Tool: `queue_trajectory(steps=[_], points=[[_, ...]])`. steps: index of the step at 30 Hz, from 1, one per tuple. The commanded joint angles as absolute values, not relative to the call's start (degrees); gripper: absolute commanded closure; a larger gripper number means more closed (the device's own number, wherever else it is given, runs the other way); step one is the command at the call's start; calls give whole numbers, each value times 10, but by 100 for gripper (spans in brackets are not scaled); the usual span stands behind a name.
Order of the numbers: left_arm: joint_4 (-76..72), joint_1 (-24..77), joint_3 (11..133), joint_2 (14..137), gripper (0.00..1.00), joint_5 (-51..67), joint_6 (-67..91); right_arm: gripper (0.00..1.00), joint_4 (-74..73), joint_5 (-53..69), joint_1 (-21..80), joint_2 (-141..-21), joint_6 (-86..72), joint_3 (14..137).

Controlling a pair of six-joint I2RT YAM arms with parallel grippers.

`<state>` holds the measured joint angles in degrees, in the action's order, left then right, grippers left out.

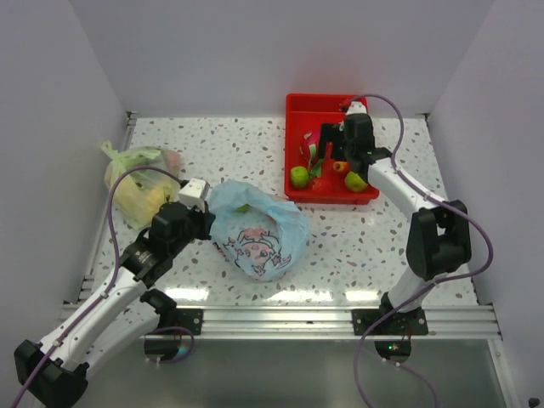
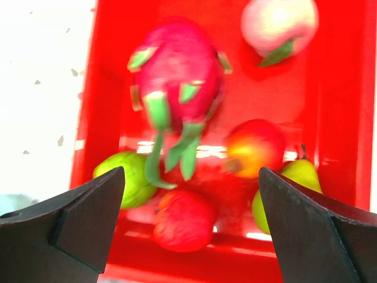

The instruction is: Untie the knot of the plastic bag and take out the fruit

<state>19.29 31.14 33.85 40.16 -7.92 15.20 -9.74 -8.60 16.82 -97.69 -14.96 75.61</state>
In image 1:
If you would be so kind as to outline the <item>orange persimmon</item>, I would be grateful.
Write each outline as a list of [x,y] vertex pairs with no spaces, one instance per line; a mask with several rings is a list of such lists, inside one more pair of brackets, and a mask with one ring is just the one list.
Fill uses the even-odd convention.
[[335,161],[332,164],[332,170],[338,174],[344,174],[349,171],[349,164],[346,161]]

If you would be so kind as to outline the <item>red dragon fruit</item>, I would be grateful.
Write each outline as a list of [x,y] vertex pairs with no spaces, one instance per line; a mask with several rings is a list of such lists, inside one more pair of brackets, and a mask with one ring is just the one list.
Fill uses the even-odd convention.
[[307,170],[311,178],[320,178],[322,174],[323,158],[319,156],[320,132],[311,130],[303,135],[299,151],[306,161]]

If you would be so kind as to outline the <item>green pear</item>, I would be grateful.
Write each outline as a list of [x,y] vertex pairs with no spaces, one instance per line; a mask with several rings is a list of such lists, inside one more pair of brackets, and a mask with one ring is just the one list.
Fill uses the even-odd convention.
[[368,183],[354,172],[348,172],[344,178],[345,187],[354,193],[360,193],[368,187]]

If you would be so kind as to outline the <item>red apple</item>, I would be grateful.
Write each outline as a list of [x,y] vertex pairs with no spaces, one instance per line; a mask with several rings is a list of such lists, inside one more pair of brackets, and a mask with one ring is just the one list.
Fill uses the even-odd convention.
[[314,178],[311,185],[311,190],[315,194],[320,194],[320,195],[328,194],[332,191],[332,181],[328,178],[323,178],[323,177]]

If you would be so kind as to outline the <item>green round fruit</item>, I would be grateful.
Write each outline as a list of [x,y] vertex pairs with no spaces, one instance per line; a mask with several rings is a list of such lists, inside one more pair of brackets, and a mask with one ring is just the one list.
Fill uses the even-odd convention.
[[294,189],[304,189],[310,180],[309,171],[304,166],[292,167],[289,174],[290,184]]

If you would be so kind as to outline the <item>blue cartoon plastic bag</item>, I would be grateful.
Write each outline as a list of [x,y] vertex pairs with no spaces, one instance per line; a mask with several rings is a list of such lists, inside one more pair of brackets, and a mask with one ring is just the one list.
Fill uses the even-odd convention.
[[[293,202],[229,179],[213,187],[207,203],[214,246],[254,280],[277,281],[303,257],[309,221]],[[247,212],[235,211],[245,204]]]

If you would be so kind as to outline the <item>green apple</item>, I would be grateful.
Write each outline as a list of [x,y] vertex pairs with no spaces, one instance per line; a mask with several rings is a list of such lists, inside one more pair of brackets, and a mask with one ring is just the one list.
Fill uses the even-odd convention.
[[238,207],[235,211],[237,213],[246,213],[251,206],[249,204],[245,204],[243,206]]

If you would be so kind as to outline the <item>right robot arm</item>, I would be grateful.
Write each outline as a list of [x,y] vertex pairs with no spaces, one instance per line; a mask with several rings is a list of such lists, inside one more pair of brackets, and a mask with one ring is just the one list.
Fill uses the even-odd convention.
[[318,156],[331,151],[344,159],[371,186],[380,190],[407,218],[407,269],[383,294],[374,316],[352,313],[358,335],[406,333],[422,317],[422,300],[437,279],[457,271],[472,257],[468,213],[462,201],[445,201],[407,173],[394,154],[376,145],[372,120],[366,113],[348,114],[340,123],[320,127]]

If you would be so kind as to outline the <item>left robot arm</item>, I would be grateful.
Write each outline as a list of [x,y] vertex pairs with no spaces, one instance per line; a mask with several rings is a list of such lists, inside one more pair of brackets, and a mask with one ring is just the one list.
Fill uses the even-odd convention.
[[178,201],[164,204],[150,227],[142,230],[116,260],[100,290],[42,340],[25,340],[16,348],[14,360],[21,390],[47,407],[72,407],[88,387],[90,364],[84,361],[84,355],[136,300],[151,306],[146,322],[155,332],[174,330],[176,303],[154,285],[192,241],[209,240],[214,219],[203,200],[193,207]]

